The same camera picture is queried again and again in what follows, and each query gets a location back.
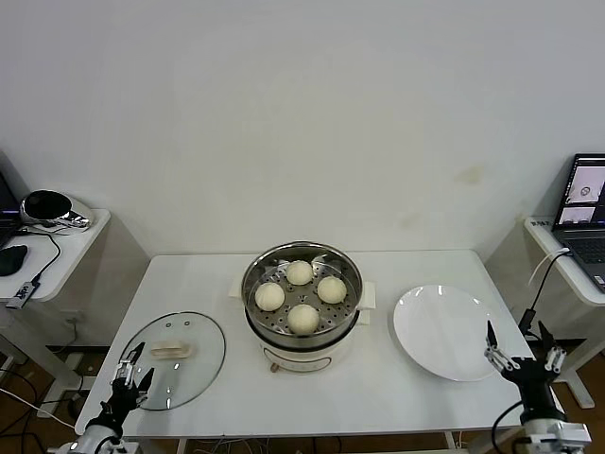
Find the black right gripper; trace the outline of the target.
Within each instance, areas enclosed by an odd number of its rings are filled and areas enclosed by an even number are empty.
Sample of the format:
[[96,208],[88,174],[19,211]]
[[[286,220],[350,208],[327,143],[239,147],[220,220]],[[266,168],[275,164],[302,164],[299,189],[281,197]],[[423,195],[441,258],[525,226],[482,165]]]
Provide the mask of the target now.
[[510,357],[498,346],[491,321],[487,321],[484,357],[501,375],[513,383],[519,391],[523,415],[563,415],[555,403],[551,383],[562,371],[566,351],[542,322],[538,322],[544,360]]

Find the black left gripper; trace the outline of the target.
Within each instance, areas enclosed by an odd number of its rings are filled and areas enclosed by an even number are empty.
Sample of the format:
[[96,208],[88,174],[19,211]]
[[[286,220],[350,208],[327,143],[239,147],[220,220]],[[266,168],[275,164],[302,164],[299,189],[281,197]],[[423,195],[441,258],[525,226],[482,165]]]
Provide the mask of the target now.
[[132,384],[135,365],[144,347],[145,343],[140,342],[118,361],[115,370],[116,381],[112,383],[112,395],[108,402],[101,403],[102,410],[97,416],[100,425],[121,427],[129,413],[137,408],[137,403],[147,400],[155,369],[150,368],[137,386]]

